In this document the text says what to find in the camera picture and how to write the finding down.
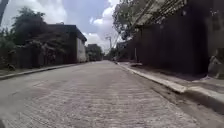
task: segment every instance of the white cloud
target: white cloud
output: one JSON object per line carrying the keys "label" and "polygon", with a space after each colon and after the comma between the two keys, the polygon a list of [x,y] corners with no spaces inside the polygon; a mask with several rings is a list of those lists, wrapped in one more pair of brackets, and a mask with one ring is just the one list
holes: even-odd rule
{"label": "white cloud", "polygon": [[87,44],[97,43],[104,51],[107,51],[110,47],[109,41],[105,39],[107,36],[112,37],[112,43],[117,39],[117,32],[113,28],[112,15],[119,0],[108,0],[108,2],[110,3],[110,6],[103,11],[102,17],[91,22],[91,24],[98,28],[97,33],[89,33],[85,35],[88,39]]}
{"label": "white cloud", "polygon": [[104,52],[107,52],[109,49],[110,42],[106,40],[105,38],[101,38],[97,33],[83,33],[84,36],[88,39],[86,42],[86,45],[88,44],[97,44],[101,46],[102,50]]}
{"label": "white cloud", "polygon": [[62,0],[10,0],[3,17],[2,26],[10,27],[14,22],[12,18],[18,15],[18,10],[24,6],[45,13],[44,19],[47,23],[65,22],[67,19]]}

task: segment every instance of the sky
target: sky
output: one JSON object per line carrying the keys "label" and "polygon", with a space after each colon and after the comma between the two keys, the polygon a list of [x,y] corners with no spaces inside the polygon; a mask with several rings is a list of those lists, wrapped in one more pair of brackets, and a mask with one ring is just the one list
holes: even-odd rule
{"label": "sky", "polygon": [[18,10],[27,6],[34,11],[45,13],[44,20],[49,24],[74,24],[88,41],[98,44],[106,52],[110,43],[105,38],[117,38],[113,28],[113,12],[119,0],[10,0],[3,16],[2,27],[13,24]]}

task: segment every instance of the wall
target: wall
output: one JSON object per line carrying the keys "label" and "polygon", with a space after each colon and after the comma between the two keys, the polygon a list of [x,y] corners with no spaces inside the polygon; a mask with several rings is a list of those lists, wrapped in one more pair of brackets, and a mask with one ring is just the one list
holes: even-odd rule
{"label": "wall", "polygon": [[208,48],[209,56],[212,56],[216,49],[224,48],[224,1],[215,0],[213,11],[207,18],[208,26]]}
{"label": "wall", "polygon": [[78,62],[86,62],[86,50],[85,45],[82,40],[77,38],[77,61]]}
{"label": "wall", "polygon": [[186,74],[207,73],[209,63],[205,13],[187,5],[161,24],[138,33],[138,61]]}

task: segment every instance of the road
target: road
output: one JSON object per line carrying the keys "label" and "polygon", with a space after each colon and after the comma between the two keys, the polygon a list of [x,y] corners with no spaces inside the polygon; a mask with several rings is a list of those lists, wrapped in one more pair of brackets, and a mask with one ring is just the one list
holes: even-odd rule
{"label": "road", "polygon": [[137,79],[102,61],[0,81],[0,117],[7,128],[200,127]]}

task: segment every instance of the house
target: house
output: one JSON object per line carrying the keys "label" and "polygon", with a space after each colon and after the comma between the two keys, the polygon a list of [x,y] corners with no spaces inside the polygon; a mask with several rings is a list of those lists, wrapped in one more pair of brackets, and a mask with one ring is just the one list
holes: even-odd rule
{"label": "house", "polygon": [[76,25],[50,24],[48,27],[52,31],[60,31],[68,34],[67,43],[70,43],[71,47],[69,48],[69,56],[64,58],[66,59],[66,63],[81,63],[87,61],[85,50],[85,42],[87,39]]}

